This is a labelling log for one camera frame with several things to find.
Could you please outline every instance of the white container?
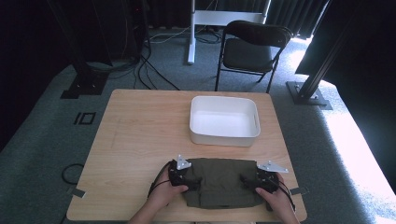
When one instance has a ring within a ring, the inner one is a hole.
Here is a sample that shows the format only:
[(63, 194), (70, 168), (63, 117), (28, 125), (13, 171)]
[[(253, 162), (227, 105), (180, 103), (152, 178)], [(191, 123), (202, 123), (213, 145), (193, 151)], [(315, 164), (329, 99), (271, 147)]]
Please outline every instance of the white container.
[(249, 147), (260, 131), (252, 100), (196, 96), (191, 101), (190, 134), (195, 144)]

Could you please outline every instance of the wooden table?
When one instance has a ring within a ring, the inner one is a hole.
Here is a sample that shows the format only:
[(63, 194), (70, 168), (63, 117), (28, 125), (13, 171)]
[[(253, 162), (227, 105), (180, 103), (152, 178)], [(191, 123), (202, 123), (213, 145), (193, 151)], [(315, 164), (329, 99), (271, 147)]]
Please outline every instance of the wooden table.
[[(191, 100), (197, 95), (220, 95), (253, 100), (262, 127), (251, 147), (196, 145), (190, 139)], [(213, 91), (115, 90), (108, 102), (90, 155), (78, 181), (83, 198), (73, 196), (71, 220), (128, 220), (147, 199), (149, 187), (161, 168), (181, 154), (185, 159), (226, 158), (271, 160), (290, 189), (298, 187), (289, 153), (270, 95)], [(301, 195), (292, 196), (296, 214), (306, 219)], [(265, 204), (242, 209), (206, 210), (187, 207), (181, 195), (157, 214), (160, 221), (273, 221)]]

